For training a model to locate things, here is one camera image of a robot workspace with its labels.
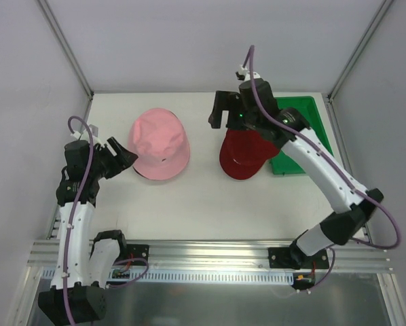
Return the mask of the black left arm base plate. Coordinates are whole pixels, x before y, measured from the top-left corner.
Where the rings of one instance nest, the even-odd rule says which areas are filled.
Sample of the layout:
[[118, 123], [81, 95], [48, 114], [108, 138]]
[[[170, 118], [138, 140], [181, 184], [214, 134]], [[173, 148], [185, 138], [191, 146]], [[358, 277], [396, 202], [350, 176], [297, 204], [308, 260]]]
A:
[[148, 244], [127, 244], [127, 248], [120, 253], [115, 261], [116, 266], [129, 268], [132, 266], [144, 266], [143, 261], [139, 259], [149, 259], [150, 246]]

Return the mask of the red baseball cap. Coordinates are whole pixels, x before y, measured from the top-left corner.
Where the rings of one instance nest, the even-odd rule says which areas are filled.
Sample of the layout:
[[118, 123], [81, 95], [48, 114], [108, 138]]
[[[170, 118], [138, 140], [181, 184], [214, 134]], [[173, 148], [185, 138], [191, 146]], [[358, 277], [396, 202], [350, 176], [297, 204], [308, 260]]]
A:
[[235, 180], [255, 175], [280, 150], [254, 130], [228, 129], [223, 140], [219, 163], [224, 173]]

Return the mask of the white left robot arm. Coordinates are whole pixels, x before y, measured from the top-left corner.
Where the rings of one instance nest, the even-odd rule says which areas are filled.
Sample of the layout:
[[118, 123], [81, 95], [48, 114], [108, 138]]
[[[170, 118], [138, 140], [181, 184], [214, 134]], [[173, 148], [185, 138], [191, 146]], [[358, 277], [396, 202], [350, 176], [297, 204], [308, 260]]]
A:
[[113, 137], [106, 144], [76, 140], [64, 147], [65, 167], [56, 190], [60, 213], [58, 261], [50, 289], [38, 306], [54, 325], [99, 321], [106, 315], [106, 283], [113, 264], [128, 256], [124, 233], [99, 232], [90, 242], [90, 224], [101, 179], [130, 168], [138, 156]]

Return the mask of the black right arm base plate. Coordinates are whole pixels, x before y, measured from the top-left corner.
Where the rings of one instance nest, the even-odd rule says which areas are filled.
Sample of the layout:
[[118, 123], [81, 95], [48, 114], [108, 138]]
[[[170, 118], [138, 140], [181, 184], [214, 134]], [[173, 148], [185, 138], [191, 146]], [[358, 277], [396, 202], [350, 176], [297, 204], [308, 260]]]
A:
[[271, 269], [319, 269], [329, 268], [329, 258], [325, 249], [312, 256], [290, 247], [269, 247], [268, 260]]

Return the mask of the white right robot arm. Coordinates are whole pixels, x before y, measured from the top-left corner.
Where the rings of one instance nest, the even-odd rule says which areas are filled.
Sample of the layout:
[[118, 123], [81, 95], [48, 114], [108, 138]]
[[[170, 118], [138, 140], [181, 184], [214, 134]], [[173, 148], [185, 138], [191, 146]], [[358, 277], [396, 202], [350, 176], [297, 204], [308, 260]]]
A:
[[267, 81], [245, 79], [237, 92], [216, 91], [208, 122], [219, 129], [222, 115], [227, 114], [220, 160], [231, 176], [243, 179], [259, 164], [283, 153], [325, 195], [332, 213], [276, 255], [279, 266], [299, 270], [322, 250], [352, 240], [384, 195], [377, 188], [367, 189], [336, 162], [298, 108], [279, 103]]

